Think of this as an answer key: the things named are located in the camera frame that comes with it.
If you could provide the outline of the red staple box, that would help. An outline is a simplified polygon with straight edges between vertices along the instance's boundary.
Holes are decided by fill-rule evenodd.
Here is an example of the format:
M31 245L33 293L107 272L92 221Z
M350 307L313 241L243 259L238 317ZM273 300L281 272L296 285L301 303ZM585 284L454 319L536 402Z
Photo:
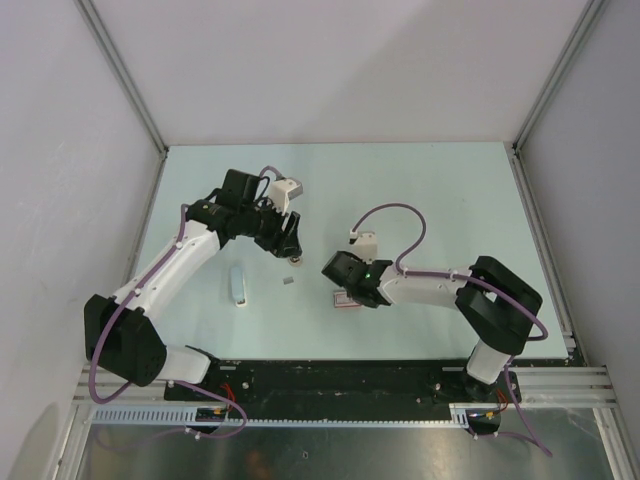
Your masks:
M353 300L345 290L335 290L333 292L333 305L336 309L360 307L360 304Z

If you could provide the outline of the beige black stapler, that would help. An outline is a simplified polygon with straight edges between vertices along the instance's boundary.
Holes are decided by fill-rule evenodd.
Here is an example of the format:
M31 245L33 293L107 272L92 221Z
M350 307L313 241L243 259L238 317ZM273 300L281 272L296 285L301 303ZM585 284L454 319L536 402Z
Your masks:
M292 256L288 258L288 263L291 266L299 267L302 265L302 257L301 256Z

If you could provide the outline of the light blue stapler cover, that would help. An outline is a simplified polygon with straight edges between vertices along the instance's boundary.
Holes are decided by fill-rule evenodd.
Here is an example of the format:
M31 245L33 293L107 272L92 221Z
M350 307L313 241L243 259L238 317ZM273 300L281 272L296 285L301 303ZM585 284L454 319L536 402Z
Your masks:
M236 307L241 308L247 304L244 269L240 265L234 265L230 269L230 292Z

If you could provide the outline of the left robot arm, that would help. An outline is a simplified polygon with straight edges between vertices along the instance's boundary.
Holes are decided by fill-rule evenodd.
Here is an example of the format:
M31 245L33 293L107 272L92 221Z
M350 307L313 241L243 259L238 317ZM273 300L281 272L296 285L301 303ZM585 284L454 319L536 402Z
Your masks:
M156 380L182 381L197 398L214 397L221 376L210 368L212 356L166 344L154 323L191 276L238 237L253 240L276 258L300 257L300 215L291 202L302 192L294 178L270 180L230 169L221 187L182 206L177 233L151 265L112 295L95 294L86 302L90 370L104 369L139 387Z

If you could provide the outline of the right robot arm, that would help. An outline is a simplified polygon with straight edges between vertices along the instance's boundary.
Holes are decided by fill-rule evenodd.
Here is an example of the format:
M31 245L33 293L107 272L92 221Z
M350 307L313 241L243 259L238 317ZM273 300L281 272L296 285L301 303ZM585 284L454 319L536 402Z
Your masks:
M462 391L473 401L485 401L496 391L505 366L529 341L548 337L537 319L541 295L490 256L478 257L463 271L401 271L390 260L367 263L338 251L322 274L364 307L410 303L458 311L478 336L461 374Z

